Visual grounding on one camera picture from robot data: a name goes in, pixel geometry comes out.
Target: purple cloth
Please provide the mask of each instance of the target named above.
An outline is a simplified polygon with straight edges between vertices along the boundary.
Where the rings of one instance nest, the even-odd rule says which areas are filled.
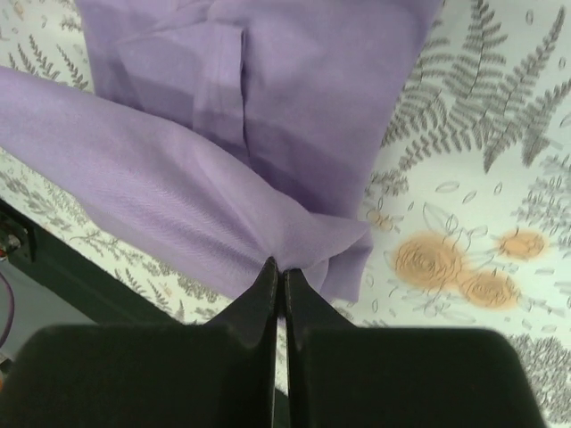
[[[271,255],[355,300],[362,192],[441,0],[77,3],[114,103],[0,70],[0,144],[230,297]]]

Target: floral tablecloth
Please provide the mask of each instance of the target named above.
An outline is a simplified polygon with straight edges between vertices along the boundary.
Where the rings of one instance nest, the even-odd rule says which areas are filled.
[[[0,9],[1,65],[92,90],[72,0],[0,0]],[[360,300],[335,302],[357,325],[469,325],[503,333],[546,422],[566,427],[570,13],[570,0],[444,2],[364,189],[361,214],[376,248]],[[0,196],[182,322],[205,322],[229,304],[101,231],[70,195],[6,152]],[[284,389],[283,331],[277,351]]]

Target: gray floor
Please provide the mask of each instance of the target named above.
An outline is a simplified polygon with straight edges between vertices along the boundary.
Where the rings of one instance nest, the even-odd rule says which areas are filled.
[[[36,283],[8,262],[0,263],[0,272],[12,286],[15,315],[12,330],[0,353],[14,357],[25,341],[39,329],[49,325],[93,324],[89,318],[64,300]],[[0,331],[8,314],[8,294],[0,284]]]

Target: folded fabric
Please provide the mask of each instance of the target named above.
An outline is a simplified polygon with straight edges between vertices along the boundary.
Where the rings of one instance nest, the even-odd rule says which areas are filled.
[[[106,100],[0,70],[0,144],[229,297],[273,256],[356,300],[362,191],[440,2],[78,0]]]

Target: cable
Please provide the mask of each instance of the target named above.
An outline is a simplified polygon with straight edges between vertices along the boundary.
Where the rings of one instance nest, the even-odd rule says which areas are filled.
[[[12,286],[6,279],[6,277],[0,272],[0,280],[4,283],[4,288],[6,289],[6,293],[8,294],[8,320],[6,321],[6,325],[4,330],[2,331],[2,335],[0,336],[0,348],[4,346],[8,336],[10,335],[10,331],[12,330],[12,323],[14,321],[14,291]]]

